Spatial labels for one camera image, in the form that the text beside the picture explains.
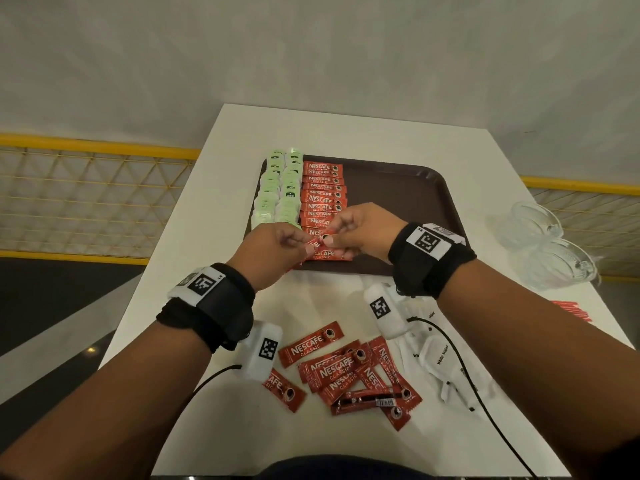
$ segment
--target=forearm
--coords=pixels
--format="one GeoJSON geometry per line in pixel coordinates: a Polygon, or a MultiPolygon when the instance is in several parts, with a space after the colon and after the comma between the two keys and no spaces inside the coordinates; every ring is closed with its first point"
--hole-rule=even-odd
{"type": "Polygon", "coordinates": [[[153,323],[0,456],[0,472],[24,480],[143,475],[210,359],[193,331],[153,323]]]}
{"type": "Polygon", "coordinates": [[[458,268],[438,306],[569,467],[640,434],[633,349],[479,260],[458,268]]]}

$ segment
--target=gray wall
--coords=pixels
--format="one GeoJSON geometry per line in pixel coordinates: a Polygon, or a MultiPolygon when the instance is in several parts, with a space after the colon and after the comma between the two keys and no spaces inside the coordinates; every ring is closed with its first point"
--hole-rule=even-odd
{"type": "Polygon", "coordinates": [[[486,127],[640,184],[640,0],[0,0],[0,131],[199,147],[224,102],[486,127]]]}
{"type": "Polygon", "coordinates": [[[602,282],[596,290],[622,331],[640,350],[640,283],[602,282]]]}

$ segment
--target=barcode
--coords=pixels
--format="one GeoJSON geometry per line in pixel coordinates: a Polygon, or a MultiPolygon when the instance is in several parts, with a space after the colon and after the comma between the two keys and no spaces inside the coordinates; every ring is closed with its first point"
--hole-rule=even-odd
{"type": "Polygon", "coordinates": [[[376,399],[376,406],[379,408],[393,408],[396,405],[396,400],[392,397],[386,397],[384,399],[376,399]]]}

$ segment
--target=hand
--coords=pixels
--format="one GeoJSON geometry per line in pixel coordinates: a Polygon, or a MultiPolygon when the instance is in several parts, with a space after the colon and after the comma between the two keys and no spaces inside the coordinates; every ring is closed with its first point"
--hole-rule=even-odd
{"type": "Polygon", "coordinates": [[[300,261],[313,255],[311,236],[291,224],[260,224],[246,235],[227,264],[242,274],[254,290],[268,288],[300,261]]]}
{"type": "Polygon", "coordinates": [[[336,214],[326,228],[336,234],[323,241],[328,248],[336,248],[337,256],[349,258],[362,252],[389,262],[389,248],[406,224],[379,205],[363,203],[336,214]]]}

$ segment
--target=white table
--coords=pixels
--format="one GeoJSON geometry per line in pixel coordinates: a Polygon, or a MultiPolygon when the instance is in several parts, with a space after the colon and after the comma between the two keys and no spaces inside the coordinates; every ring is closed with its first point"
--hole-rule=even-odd
{"type": "MultiPolygon", "coordinates": [[[[193,268],[228,259],[243,238],[260,165],[274,148],[428,166],[445,178],[478,256],[515,278],[485,221],[519,200],[532,200],[489,132],[482,129],[225,104],[151,257],[104,358],[113,357],[151,323],[165,293],[193,268]]],[[[362,300],[372,276],[292,271],[255,301],[256,319],[280,324],[290,342],[337,319],[349,340],[378,335],[362,300]]],[[[593,323],[628,344],[590,284],[545,293],[578,301],[593,323]]],[[[400,362],[397,350],[396,362],[400,362]]],[[[220,350],[205,377],[234,363],[220,350]]],[[[277,368],[283,371],[279,363],[277,368]]],[[[285,375],[300,383],[295,367],[285,375]]],[[[292,415],[258,383],[228,372],[206,386],[182,414],[155,474],[254,474],[306,454],[353,454],[432,474],[516,476],[525,471],[492,426],[444,406],[436,389],[419,389],[423,403],[396,433],[379,411],[331,417],[309,396],[292,415]]],[[[498,396],[494,419],[538,475],[566,469],[517,408],[498,396]]]]}

